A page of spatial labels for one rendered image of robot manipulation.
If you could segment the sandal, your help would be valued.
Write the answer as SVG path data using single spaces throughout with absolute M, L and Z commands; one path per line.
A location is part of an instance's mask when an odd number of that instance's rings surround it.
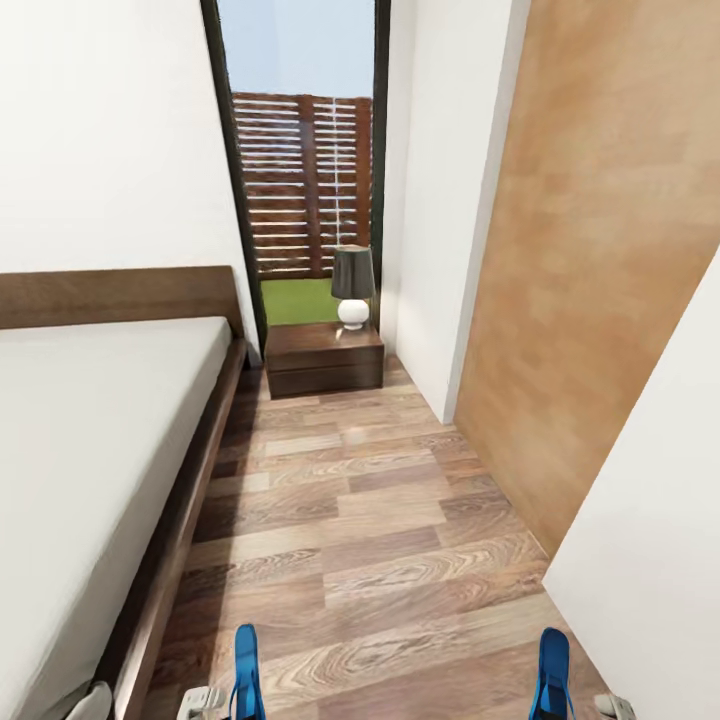
M 236 720 L 257 715 L 257 720 L 267 720 L 259 683 L 259 660 L 257 659 L 257 635 L 251 623 L 241 625 L 235 633 Z
M 547 627 L 540 640 L 537 687 L 528 720 L 541 720 L 539 709 L 567 719 L 568 669 L 569 640 L 560 629 Z

